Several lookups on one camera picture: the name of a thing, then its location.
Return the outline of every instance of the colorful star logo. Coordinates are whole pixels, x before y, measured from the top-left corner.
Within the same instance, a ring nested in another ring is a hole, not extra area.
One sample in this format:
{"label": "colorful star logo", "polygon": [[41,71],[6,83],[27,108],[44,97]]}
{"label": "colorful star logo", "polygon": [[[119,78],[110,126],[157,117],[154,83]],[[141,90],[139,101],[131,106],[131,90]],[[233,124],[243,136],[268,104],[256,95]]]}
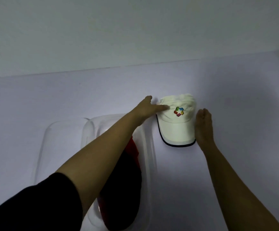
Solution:
{"label": "colorful star logo", "polygon": [[183,108],[177,107],[176,110],[174,111],[174,114],[176,114],[177,117],[180,117],[184,113],[183,110],[184,110]]}

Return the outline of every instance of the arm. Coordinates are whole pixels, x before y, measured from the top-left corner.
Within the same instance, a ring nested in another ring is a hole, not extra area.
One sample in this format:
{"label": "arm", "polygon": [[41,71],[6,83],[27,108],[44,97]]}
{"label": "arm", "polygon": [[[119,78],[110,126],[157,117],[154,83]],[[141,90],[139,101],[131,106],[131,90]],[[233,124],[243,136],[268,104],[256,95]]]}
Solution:
{"label": "arm", "polygon": [[76,186],[83,216],[100,193],[113,171],[134,130],[166,105],[152,105],[147,96],[131,112],[66,161],[57,172],[66,175]]}
{"label": "arm", "polygon": [[211,114],[207,109],[196,115],[195,137],[202,149],[229,230],[279,230],[275,217],[242,182],[213,139]]}

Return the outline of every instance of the hand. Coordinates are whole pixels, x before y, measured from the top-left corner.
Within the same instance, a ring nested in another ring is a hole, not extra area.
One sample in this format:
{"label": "hand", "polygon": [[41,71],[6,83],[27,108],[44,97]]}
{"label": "hand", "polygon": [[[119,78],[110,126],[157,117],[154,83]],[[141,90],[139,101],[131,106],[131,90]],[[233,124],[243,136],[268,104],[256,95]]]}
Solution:
{"label": "hand", "polygon": [[211,113],[208,109],[200,109],[196,114],[195,138],[203,151],[207,147],[215,146]]}
{"label": "hand", "polygon": [[167,105],[156,105],[151,104],[152,96],[146,96],[132,111],[134,115],[139,119],[139,125],[143,124],[143,122],[156,114],[157,112],[165,111],[169,109]]}

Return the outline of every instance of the person's right arm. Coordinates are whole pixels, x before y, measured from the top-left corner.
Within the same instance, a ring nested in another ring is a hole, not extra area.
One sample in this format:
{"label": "person's right arm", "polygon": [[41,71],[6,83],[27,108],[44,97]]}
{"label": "person's right arm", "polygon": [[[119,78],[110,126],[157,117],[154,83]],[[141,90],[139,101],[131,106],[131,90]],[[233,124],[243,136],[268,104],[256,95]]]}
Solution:
{"label": "person's right arm", "polygon": [[199,110],[195,138],[208,164],[226,225],[231,230],[279,230],[279,222],[238,177],[213,139],[211,114]]}

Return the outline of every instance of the forearm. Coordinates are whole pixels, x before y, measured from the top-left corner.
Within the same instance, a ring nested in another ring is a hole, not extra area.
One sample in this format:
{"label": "forearm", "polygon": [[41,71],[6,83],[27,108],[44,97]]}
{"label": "forearm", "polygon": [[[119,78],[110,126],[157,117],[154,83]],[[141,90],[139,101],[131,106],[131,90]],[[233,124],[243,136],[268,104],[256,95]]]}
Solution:
{"label": "forearm", "polygon": [[83,215],[103,188],[132,133],[139,125],[140,120],[136,114],[126,114],[57,170],[75,184],[82,201]]}
{"label": "forearm", "polygon": [[242,182],[214,143],[203,149],[229,230],[279,230],[275,217]]}

